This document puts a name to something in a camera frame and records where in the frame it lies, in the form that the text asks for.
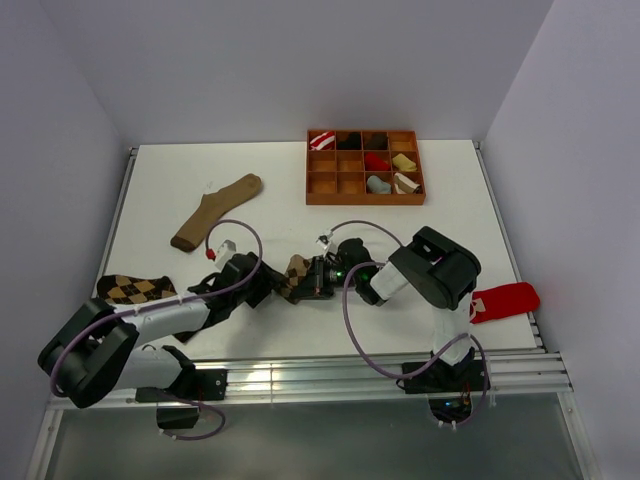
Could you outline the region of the beige argyle sock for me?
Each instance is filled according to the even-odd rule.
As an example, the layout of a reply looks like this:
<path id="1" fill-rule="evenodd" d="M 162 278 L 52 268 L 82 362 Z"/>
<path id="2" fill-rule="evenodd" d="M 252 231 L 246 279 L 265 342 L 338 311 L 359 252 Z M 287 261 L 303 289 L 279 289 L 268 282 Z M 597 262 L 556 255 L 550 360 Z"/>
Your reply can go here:
<path id="1" fill-rule="evenodd" d="M 306 277 L 310 267 L 311 260 L 309 258 L 294 254 L 289 260 L 283 274 L 284 279 L 281 281 L 277 293 L 287 302 L 297 304 L 299 300 L 293 298 L 293 291 Z"/>

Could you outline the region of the grey sock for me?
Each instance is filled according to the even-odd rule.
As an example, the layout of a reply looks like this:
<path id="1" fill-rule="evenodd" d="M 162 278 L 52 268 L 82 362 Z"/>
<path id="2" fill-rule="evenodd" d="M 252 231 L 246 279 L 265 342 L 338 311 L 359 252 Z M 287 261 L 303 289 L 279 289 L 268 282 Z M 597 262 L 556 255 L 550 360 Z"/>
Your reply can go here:
<path id="1" fill-rule="evenodd" d="M 366 180 L 367 190 L 372 194 L 390 194 L 392 192 L 391 185 L 381 179 L 377 175 L 371 175 Z"/>

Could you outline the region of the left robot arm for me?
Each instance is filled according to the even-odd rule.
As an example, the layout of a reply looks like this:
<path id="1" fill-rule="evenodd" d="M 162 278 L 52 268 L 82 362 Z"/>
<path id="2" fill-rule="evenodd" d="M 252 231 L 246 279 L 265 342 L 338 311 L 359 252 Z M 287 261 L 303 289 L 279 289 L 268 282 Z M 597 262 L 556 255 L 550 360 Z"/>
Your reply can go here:
<path id="1" fill-rule="evenodd" d="M 124 389 L 143 389 L 153 398 L 195 400 L 207 384 L 194 362 L 175 346 L 147 349 L 146 344 L 167 336 L 185 343 L 227 320 L 241 304 L 256 307 L 286 280 L 249 252 L 233 255 L 221 271 L 204 277 L 182 297 L 138 309 L 93 298 L 43 348 L 37 363 L 54 382 L 56 395 L 78 408 Z"/>

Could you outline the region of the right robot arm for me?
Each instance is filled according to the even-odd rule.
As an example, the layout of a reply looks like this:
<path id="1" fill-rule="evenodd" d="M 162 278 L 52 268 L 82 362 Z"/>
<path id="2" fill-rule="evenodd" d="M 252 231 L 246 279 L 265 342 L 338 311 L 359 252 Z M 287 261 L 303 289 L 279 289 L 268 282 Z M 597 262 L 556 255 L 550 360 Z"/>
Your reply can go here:
<path id="1" fill-rule="evenodd" d="M 471 298 L 481 272 L 477 257 L 430 227 L 421 228 L 380 265 L 362 239 L 346 239 L 332 247 L 331 237 L 327 233 L 318 238 L 322 255 L 291 258 L 284 298 L 291 303 L 324 300 L 337 288 L 354 289 L 366 304 L 381 306 L 405 287 L 413 287 L 434 311 L 434 381 L 446 390 L 457 388 L 477 350 L 469 334 Z"/>

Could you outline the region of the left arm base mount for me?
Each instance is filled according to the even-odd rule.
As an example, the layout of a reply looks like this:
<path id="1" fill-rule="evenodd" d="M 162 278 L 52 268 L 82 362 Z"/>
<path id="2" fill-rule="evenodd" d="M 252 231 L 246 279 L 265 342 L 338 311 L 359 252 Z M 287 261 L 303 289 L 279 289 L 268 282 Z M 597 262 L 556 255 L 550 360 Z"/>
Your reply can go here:
<path id="1" fill-rule="evenodd" d="M 199 440 L 216 435 L 226 426 L 226 415 L 211 401 L 225 399 L 227 387 L 226 369 L 193 370 L 180 375 L 166 389 L 144 387 L 135 392 L 137 403 L 154 403 L 156 424 L 163 434 L 175 435 L 181 440 Z M 208 434 L 187 435 L 205 414 L 213 414 L 219 419 L 219 425 Z"/>

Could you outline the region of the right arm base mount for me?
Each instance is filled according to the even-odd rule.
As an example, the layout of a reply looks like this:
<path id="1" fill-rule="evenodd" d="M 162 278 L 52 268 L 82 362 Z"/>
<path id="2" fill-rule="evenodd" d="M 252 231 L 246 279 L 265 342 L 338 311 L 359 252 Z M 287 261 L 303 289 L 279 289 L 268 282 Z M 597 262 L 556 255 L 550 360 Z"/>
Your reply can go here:
<path id="1" fill-rule="evenodd" d="M 452 367 L 438 360 L 430 369 L 396 385 L 406 394 L 446 394 L 429 400 L 432 415 L 447 424 L 464 422 L 473 413 L 473 393 L 487 391 L 491 383 L 481 360 L 470 360 L 462 366 Z"/>

